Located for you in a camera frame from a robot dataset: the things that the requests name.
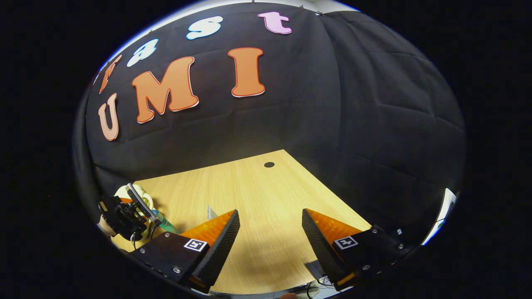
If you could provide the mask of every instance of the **black fabric backdrop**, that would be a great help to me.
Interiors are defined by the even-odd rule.
[[[267,30],[257,14],[269,11],[287,16],[283,25],[293,32]],[[223,17],[218,32],[185,38],[190,24],[216,15]],[[127,68],[133,52],[154,38],[157,50]],[[235,67],[227,52],[239,47],[264,51],[259,96],[231,94]],[[77,175],[94,221],[95,190],[112,196],[127,182],[280,149],[371,224],[402,228],[416,242],[434,221],[444,189],[461,188],[466,138],[453,93],[418,49],[363,13],[225,5],[156,29],[120,54],[103,92],[109,65],[89,87],[74,132]],[[160,81],[184,56],[195,58],[190,82],[199,105],[138,124],[133,78],[151,71]],[[97,111],[113,93],[120,132],[109,142]]]

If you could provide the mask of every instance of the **table surface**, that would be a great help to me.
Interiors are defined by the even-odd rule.
[[[267,162],[275,165],[267,168]],[[218,215],[238,210],[240,230],[211,287],[215,292],[269,293],[314,280],[305,266],[317,258],[301,226],[304,208],[362,231],[371,228],[284,150],[135,184],[180,231],[206,222],[207,205]],[[162,232],[157,228],[154,237]],[[112,242],[133,251],[131,242],[120,235]],[[137,248],[143,243],[137,242]]]

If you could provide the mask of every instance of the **green object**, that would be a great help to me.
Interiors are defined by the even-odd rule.
[[[159,213],[159,211],[157,211],[156,209],[153,209],[152,210],[155,215],[157,215],[157,218],[162,222],[161,225],[159,225],[160,227],[162,227],[162,229],[166,230],[166,231],[169,231],[173,234],[180,234],[180,232],[177,230],[177,228],[175,226],[173,226],[169,221],[168,219],[166,219],[163,214]]]

